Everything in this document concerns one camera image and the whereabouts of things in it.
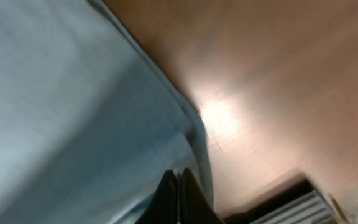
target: black object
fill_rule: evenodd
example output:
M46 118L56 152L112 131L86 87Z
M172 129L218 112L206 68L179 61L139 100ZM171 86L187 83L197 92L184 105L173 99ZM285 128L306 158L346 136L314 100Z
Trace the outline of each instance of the black object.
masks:
M189 169L164 173L154 197L136 224L224 224L208 205Z

